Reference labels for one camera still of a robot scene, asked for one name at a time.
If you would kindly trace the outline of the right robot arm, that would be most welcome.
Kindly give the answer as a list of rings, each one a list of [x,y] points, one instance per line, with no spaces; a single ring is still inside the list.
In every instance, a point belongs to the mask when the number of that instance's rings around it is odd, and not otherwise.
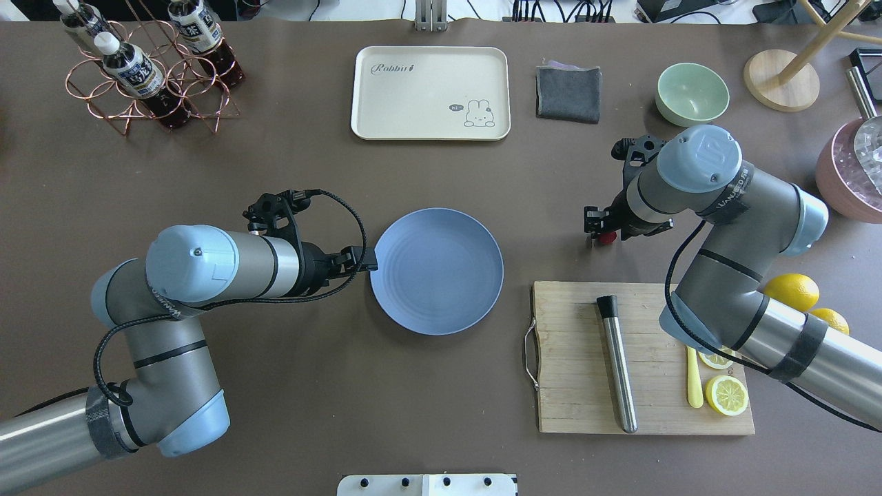
[[[712,226],[677,288],[665,292],[662,328],[700,351],[732,349],[826,411],[880,431],[880,351],[759,290],[775,258],[820,239],[828,207],[744,160],[716,125],[670,141],[622,138],[611,154],[624,162],[623,189],[610,206],[585,209],[591,238],[653,236],[687,209]]]

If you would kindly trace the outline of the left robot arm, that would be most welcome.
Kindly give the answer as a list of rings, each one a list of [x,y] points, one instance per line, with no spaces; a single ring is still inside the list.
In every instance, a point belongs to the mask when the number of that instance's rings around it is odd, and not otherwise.
[[[163,230],[146,258],[101,276],[92,310],[124,335],[132,379],[89,386],[2,424],[2,493],[22,492],[156,444],[176,457],[229,428],[199,314],[223,302],[295,302],[330,278],[374,270],[370,248],[324,254],[297,238],[209,225]]]

